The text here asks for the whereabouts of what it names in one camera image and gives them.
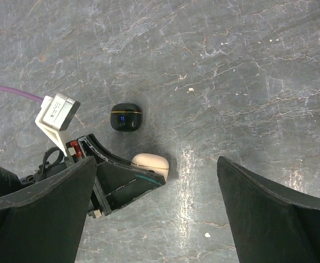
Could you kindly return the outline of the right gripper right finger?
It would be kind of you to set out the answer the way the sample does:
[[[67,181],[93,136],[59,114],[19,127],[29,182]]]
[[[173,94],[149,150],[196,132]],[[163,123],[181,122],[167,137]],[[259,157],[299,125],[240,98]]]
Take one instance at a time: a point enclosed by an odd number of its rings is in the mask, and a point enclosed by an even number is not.
[[[223,156],[217,175],[240,262],[320,262],[320,198]]]

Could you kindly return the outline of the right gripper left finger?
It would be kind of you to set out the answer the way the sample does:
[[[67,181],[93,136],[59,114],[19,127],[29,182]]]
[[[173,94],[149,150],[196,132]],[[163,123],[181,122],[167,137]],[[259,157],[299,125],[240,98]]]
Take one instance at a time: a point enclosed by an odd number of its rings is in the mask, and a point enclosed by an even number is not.
[[[0,197],[0,262],[74,262],[95,176],[87,157]]]

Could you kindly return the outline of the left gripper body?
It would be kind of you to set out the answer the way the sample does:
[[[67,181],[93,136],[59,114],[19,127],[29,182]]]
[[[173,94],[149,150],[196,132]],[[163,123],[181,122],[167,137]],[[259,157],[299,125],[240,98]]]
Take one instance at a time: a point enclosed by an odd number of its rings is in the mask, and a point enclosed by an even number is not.
[[[67,153],[74,163],[77,163],[86,157],[94,157],[96,160],[96,176],[88,205],[88,216],[99,218],[102,215],[107,216],[111,214],[112,209],[102,189],[101,181],[98,179],[98,175],[101,175],[101,165],[105,164],[106,160],[88,140],[72,140],[66,143],[66,147]]]

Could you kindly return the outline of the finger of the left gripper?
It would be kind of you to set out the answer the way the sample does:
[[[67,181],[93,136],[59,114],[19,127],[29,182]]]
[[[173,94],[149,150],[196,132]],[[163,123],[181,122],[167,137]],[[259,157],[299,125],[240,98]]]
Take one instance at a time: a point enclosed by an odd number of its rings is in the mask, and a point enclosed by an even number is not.
[[[112,213],[165,185],[163,176],[132,166],[131,161],[112,154],[98,142],[94,134],[85,135],[78,140],[88,140],[106,160],[106,163],[101,165],[98,179]]]

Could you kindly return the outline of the white earbud charging case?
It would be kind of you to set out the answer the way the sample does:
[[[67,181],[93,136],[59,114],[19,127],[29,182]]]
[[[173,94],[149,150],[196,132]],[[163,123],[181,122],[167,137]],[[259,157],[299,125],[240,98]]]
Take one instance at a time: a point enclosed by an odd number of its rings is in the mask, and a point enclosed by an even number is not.
[[[131,161],[131,165],[140,169],[153,171],[167,180],[169,174],[169,162],[162,156],[153,155],[149,153],[140,153]]]

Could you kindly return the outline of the black earbud charging case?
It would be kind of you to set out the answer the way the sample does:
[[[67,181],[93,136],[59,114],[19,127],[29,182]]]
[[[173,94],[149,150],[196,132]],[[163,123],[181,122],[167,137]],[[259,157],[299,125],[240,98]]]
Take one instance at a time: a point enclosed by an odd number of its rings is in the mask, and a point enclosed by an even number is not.
[[[119,132],[133,132],[142,124],[142,109],[132,103],[116,104],[111,110],[111,127]]]

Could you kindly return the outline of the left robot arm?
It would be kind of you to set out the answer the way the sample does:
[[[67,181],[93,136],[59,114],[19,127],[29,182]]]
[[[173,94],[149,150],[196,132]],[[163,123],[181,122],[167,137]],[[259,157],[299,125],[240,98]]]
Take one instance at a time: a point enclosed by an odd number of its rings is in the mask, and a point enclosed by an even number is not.
[[[169,162],[162,156],[141,153],[128,161],[104,148],[94,134],[81,136],[67,145],[69,157],[58,147],[52,147],[45,152],[38,170],[22,179],[0,167],[0,197],[47,179],[86,157],[96,160],[88,205],[88,215],[93,218],[120,210],[167,181]]]

